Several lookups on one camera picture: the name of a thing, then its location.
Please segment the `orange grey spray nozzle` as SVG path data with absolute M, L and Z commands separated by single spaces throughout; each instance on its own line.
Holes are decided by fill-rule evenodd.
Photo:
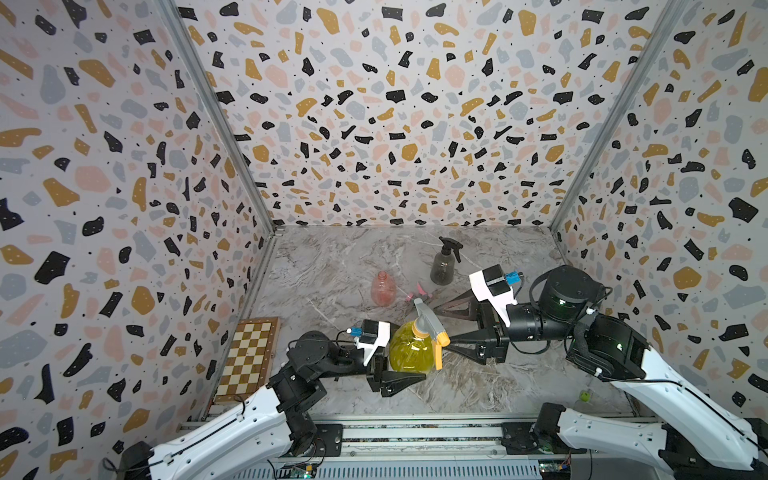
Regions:
M 443 350 L 450 345 L 451 339 L 438 316 L 421 298 L 415 298 L 413 304 L 416 309 L 416 320 L 413 332 L 420 338 L 429 338 L 432 343 L 432 352 L 436 370 L 443 368 Z

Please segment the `smoky grey spray bottle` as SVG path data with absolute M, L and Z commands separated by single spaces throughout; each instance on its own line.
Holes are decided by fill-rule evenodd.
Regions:
M 437 253 L 430 270 L 431 282 L 438 286 L 449 285 L 454 278 L 455 263 L 456 259 L 452 253 Z

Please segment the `black spray nozzle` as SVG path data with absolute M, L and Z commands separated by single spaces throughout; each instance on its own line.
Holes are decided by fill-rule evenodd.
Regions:
M 441 254 L 445 257 L 450 257 L 451 255 L 453 255 L 455 258 L 455 261 L 460 263 L 461 262 L 460 251 L 463 249 L 463 244 L 458 240 L 452 239 L 450 237 L 440 236 L 439 240 L 442 243 Z

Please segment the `yellow spray bottle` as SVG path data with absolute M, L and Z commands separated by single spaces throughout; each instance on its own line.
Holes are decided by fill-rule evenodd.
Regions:
M 389 344 L 392 370 L 405 373 L 429 373 L 435 367 L 431 336 L 419 330 L 416 321 L 400 327 Z

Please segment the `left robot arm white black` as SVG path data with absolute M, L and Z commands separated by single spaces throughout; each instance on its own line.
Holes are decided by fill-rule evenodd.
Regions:
M 365 377 L 372 392 L 391 397 L 420 383 L 420 372 L 389 368 L 385 346 L 336 341 L 319 331 L 297 339 L 287 362 L 266 385 L 202 426 L 155 447 L 140 441 L 103 467 L 119 479 L 225 479 L 285 454 L 315 454 L 310 409 L 326 394 L 323 381 Z

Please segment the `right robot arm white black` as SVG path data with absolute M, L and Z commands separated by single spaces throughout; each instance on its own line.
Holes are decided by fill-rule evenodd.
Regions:
M 610 288 L 568 265 L 536 278 L 527 303 L 515 297 L 517 273 L 500 266 L 470 277 L 470 289 L 433 308 L 433 317 L 477 323 L 454 336 L 448 350 L 479 364 L 503 362 L 520 342 L 563 341 L 565 359 L 591 377 L 638 400 L 657 417 L 633 423 L 542 405 L 527 433 L 513 433 L 507 449 L 553 453 L 603 451 L 643 463 L 675 479 L 764 479 L 767 424 L 740 418 L 706 396 L 669 365 L 623 320 L 599 312 Z

